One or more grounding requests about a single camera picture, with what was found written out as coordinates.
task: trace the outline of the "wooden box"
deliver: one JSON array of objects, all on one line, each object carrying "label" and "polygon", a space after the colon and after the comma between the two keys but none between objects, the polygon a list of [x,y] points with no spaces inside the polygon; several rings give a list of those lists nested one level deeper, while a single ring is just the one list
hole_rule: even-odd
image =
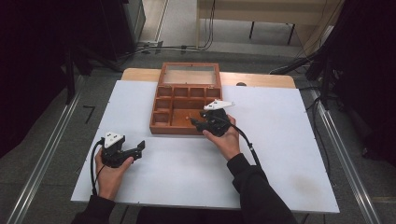
[{"label": "wooden box", "polygon": [[151,133],[202,134],[189,118],[222,99],[217,63],[164,63],[152,106]]}]

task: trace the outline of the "hand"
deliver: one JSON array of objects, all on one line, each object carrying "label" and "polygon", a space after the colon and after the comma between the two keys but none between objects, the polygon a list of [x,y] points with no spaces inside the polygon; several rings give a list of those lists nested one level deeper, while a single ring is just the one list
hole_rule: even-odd
[{"label": "hand", "polygon": [[128,158],[119,168],[111,168],[102,163],[102,149],[95,156],[96,175],[99,183],[99,197],[114,201],[119,191],[122,177],[125,171],[134,162],[134,158]]},{"label": "hand", "polygon": [[[230,115],[227,116],[231,124],[235,125],[235,118]],[[202,133],[219,148],[227,161],[241,153],[241,149],[239,148],[239,133],[235,128],[230,127],[222,137],[216,137],[207,130],[204,130]]]}]

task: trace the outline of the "white table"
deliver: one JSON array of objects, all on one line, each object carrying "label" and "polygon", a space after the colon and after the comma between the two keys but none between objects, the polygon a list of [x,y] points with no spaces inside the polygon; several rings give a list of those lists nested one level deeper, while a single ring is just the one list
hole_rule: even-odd
[{"label": "white table", "polygon": [[[149,117],[157,83],[118,81],[92,147],[106,132],[126,136],[124,149],[146,140],[143,158],[127,171],[118,203],[238,209],[239,195],[226,160],[202,136],[152,135]],[[338,213],[300,93],[296,89],[223,86],[226,109],[253,143],[271,186],[293,212]],[[252,156],[243,138],[241,148]],[[91,149],[72,196],[92,194]]]}]

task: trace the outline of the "metal frame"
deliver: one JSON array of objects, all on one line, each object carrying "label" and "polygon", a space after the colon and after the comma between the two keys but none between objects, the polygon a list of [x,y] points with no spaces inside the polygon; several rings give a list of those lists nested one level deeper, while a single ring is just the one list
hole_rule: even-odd
[{"label": "metal frame", "polygon": [[[311,91],[314,99],[318,98],[317,91]],[[332,121],[332,114],[329,110],[325,110],[322,104],[318,105],[319,114],[323,120],[326,130],[332,140],[335,152],[337,153],[338,159],[343,166],[344,172],[346,173],[346,178],[349,181],[349,185],[355,195],[356,201],[361,208],[361,213],[363,214],[366,223],[380,224],[382,223],[375,208],[372,200],[361,181],[358,171],[352,159],[349,156],[346,146],[341,138],[340,133],[337,131],[334,122]]]},{"label": "metal frame", "polygon": [[78,103],[78,99],[81,94],[82,87],[84,86],[86,78],[83,76],[78,77],[77,81],[77,93],[75,97],[72,99],[69,105],[64,108],[64,112],[58,120],[58,123],[55,126],[55,129],[52,132],[52,135],[47,142],[46,147],[41,153],[40,158],[35,166],[35,169],[31,173],[29,179],[25,183],[22,188],[21,194],[18,197],[17,203],[12,210],[11,215],[8,218],[7,223],[22,223],[24,216],[26,215],[29,206],[35,197],[35,193],[40,186],[41,180],[44,177],[44,174],[47,171],[47,168],[50,164],[52,156],[55,154],[57,146],[64,135],[64,130],[69,123],[69,120],[76,108]]}]

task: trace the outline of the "black sleeve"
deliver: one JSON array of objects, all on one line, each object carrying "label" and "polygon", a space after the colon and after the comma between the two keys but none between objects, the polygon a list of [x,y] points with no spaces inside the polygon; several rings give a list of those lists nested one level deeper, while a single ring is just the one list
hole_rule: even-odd
[{"label": "black sleeve", "polygon": [[233,174],[233,186],[240,193],[246,223],[295,223],[296,219],[268,183],[264,171],[250,165],[240,153],[227,163]]},{"label": "black sleeve", "polygon": [[113,201],[92,195],[85,211],[76,214],[72,224],[108,223],[111,211],[113,211],[115,205],[116,203]]}]

